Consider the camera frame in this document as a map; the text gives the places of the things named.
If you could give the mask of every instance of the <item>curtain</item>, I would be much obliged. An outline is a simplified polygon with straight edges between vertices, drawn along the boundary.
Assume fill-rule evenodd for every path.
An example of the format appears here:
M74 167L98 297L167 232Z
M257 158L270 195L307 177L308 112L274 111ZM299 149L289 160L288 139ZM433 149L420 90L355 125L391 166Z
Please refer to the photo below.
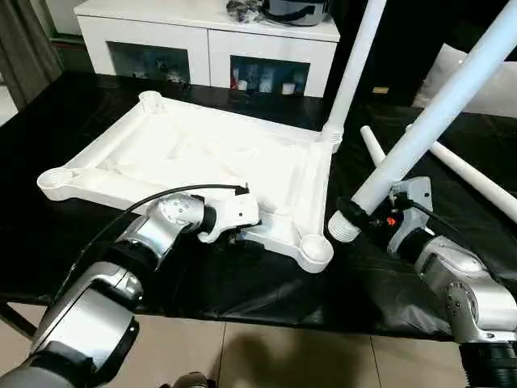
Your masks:
M29 0L0 0L0 73L18 110L61 74Z

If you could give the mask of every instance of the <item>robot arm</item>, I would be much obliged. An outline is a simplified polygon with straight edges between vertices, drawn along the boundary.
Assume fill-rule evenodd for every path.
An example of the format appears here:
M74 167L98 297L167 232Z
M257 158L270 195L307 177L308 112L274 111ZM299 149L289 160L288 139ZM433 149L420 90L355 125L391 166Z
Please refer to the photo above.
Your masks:
M405 259L443 303L471 387L517 386L517 303L481 258L427 226L431 182L397 182L389 213L369 217L352 201L338 209L393 257Z
M33 338L30 356L0 378L0 387L100 386L117 374L131 349L133 313L146 280L181 233L214 242L225 230L259 223L251 194L211 201L172 194L155 201L50 308Z

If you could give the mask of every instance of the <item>black tablecloth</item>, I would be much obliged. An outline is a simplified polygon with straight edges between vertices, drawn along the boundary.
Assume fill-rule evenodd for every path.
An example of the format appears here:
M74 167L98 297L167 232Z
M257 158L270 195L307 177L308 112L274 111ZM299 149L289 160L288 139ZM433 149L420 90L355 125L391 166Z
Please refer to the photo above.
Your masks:
M81 247L119 211L83 200L52 202L37 176L87 146L137 102L144 90L213 108L319 129L320 99L247 95L201 86L65 74L0 128L2 269L0 301L48 303ZM418 115L413 108L355 107L334 156L327 219L338 195L351 196L373 170L359 134L370 124L388 150ZM517 121L462 115L442 139L510 192L517 191ZM483 250L512 290L517 230L493 205L427 155L411 175L429 175L435 211ZM117 230L115 237L129 222ZM440 231L439 225L431 225ZM442 306L409 264L392 259L364 236L333 241L334 259L317 275L263 250L205 245L184 236L166 261L141 312L321 330L449 339Z

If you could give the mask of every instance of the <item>white pipe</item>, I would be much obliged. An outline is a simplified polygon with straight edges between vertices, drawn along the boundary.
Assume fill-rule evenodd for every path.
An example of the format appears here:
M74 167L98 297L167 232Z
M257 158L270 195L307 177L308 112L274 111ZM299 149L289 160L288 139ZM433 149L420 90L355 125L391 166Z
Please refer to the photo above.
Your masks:
M437 141L431 152L517 223L517 199L514 196Z
M385 152L382 150L382 147L380 146L370 127L365 125L363 128L361 128L361 135L363 136L366 148L368 148L368 152L372 157L373 164L375 167L378 167L386 157Z
M431 148L516 45L517 0L510 0L461 67L420 114L412 130L402 136L351 200L367 214L372 214L393 183L402 180ZM336 212L330 219L329 232L338 241L350 242L360 230Z
M380 18L384 11L386 0L369 0L364 11L363 19L355 38L354 46L348 59L347 67L341 78L338 94L330 111L328 121L323 125L322 138L334 143L336 152L343 139L343 126L348 110L359 84L364 64L370 53L373 38L379 27Z

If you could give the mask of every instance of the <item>cabinet drawer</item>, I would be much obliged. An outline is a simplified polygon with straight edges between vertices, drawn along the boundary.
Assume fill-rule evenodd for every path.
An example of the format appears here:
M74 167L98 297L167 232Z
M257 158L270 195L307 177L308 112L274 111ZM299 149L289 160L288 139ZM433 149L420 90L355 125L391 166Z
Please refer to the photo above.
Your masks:
M236 87L239 74L244 86L252 82L258 90L260 78L267 77L264 89L289 93L286 86L292 83L300 94L313 97L323 96L336 49L335 42L217 30L209 30L208 39L212 86Z
M207 30L78 16L95 73L210 85Z

